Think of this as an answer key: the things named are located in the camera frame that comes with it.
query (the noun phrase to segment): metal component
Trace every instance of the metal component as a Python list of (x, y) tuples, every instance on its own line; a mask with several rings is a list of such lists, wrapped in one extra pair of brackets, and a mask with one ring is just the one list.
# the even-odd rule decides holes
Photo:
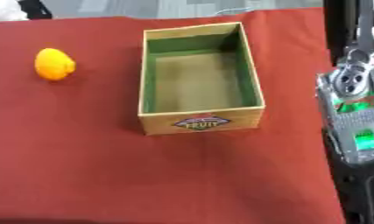
[[(336, 153), (349, 165), (374, 161), (374, 147), (359, 150), (356, 142), (358, 133), (374, 133), (374, 0), (360, 0), (359, 15), (356, 41), (345, 48), (337, 69), (318, 75), (316, 82), (325, 128), (335, 143)], [(368, 97), (373, 100), (366, 102), (370, 107), (340, 110)]]

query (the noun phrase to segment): green light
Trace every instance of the green light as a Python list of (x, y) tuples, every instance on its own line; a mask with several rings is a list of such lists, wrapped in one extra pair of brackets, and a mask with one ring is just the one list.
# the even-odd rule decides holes
[(370, 129), (356, 134), (356, 148), (360, 151), (374, 150), (374, 133)]
[(333, 103), (338, 113), (366, 110), (374, 107), (374, 92), (370, 91), (366, 97), (359, 101), (342, 101), (340, 99), (334, 99)]

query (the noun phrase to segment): red tablecloth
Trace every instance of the red tablecloth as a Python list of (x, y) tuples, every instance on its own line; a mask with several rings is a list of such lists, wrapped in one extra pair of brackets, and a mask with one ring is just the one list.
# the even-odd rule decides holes
[[(246, 25), (267, 103), (261, 127), (144, 136), (142, 31), (228, 21)], [(37, 77), (46, 47), (77, 61), (74, 77)], [(342, 223), (314, 98), (315, 74), (329, 68), (321, 9), (0, 23), (0, 219)]]

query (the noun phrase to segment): white object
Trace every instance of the white object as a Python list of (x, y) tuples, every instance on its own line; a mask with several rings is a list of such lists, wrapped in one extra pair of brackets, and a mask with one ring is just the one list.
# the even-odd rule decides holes
[(27, 20), (17, 0), (0, 0), (0, 21)]

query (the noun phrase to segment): gray floor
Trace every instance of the gray floor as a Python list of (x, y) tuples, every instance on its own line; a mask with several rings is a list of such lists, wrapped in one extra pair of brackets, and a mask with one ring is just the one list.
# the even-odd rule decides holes
[(57, 18), (197, 18), (262, 9), (318, 7), (322, 0), (42, 0)]

